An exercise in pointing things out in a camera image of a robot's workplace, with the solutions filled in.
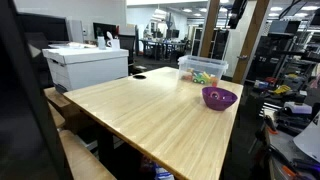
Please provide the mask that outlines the red toy block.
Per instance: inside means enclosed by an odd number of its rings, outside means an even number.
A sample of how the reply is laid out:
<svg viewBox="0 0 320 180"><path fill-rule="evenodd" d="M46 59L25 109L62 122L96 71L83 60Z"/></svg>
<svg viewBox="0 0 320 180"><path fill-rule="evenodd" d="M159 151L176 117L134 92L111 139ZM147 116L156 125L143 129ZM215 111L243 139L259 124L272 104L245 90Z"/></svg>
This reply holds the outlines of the red toy block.
<svg viewBox="0 0 320 180"><path fill-rule="evenodd" d="M212 79L212 82L211 82L211 85L212 85L213 87L217 87L218 81L219 81L218 79L213 78L213 79Z"/></svg>

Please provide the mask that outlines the purple plastic bowl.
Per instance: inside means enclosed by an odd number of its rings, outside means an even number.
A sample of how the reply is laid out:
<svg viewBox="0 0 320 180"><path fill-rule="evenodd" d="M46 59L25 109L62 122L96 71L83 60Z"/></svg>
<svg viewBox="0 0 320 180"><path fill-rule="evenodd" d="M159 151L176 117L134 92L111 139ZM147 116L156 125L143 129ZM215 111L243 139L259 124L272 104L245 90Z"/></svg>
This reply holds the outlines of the purple plastic bowl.
<svg viewBox="0 0 320 180"><path fill-rule="evenodd" d="M219 99L214 99L210 97L210 93L213 91L219 93ZM233 92L213 86L204 87L202 89L202 96L207 107L216 111L224 111L238 100L238 96Z"/></svg>

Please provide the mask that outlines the white cardboard file box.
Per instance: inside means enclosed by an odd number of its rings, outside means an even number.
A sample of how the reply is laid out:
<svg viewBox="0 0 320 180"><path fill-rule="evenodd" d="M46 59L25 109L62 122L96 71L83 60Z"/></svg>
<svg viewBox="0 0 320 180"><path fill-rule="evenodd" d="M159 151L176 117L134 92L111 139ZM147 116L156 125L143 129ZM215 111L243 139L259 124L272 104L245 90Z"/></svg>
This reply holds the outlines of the white cardboard file box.
<svg viewBox="0 0 320 180"><path fill-rule="evenodd" d="M43 49L54 86L59 92L72 91L128 75L129 51L83 48Z"/></svg>

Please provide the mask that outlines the green toy truck base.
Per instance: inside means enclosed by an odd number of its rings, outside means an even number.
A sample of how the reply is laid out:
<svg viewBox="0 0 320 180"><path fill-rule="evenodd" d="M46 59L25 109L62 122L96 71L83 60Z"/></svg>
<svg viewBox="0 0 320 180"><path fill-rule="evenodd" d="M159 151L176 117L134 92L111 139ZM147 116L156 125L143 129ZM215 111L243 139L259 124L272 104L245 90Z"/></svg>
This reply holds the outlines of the green toy truck base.
<svg viewBox="0 0 320 180"><path fill-rule="evenodd" d="M200 84L206 84L208 82L208 79L202 73L199 73L193 77L193 82L200 83Z"/></svg>

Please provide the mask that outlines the clear plastic storage container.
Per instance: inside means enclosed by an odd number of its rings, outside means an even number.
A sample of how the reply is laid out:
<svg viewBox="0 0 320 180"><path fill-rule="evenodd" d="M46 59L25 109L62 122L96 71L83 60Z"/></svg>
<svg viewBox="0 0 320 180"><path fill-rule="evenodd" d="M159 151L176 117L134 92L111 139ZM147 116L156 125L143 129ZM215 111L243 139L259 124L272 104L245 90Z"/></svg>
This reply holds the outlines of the clear plastic storage container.
<svg viewBox="0 0 320 180"><path fill-rule="evenodd" d="M178 65L179 78L181 80L193 82L193 77L196 74L202 73L208 79L208 82L202 85L208 86L212 86L211 82L213 78L216 78L220 81L222 75L228 70L229 67L229 64L223 60L192 55L180 57L178 59Z"/></svg>

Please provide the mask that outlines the black desk grommet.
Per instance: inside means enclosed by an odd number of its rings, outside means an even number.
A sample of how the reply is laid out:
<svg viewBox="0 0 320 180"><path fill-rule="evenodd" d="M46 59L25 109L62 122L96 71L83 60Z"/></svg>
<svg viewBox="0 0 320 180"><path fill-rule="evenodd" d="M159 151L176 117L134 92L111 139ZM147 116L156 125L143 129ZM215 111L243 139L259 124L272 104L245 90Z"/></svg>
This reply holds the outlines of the black desk grommet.
<svg viewBox="0 0 320 180"><path fill-rule="evenodd" d="M146 79L146 76L144 76L144 75L134 75L133 78L135 78L135 79Z"/></svg>

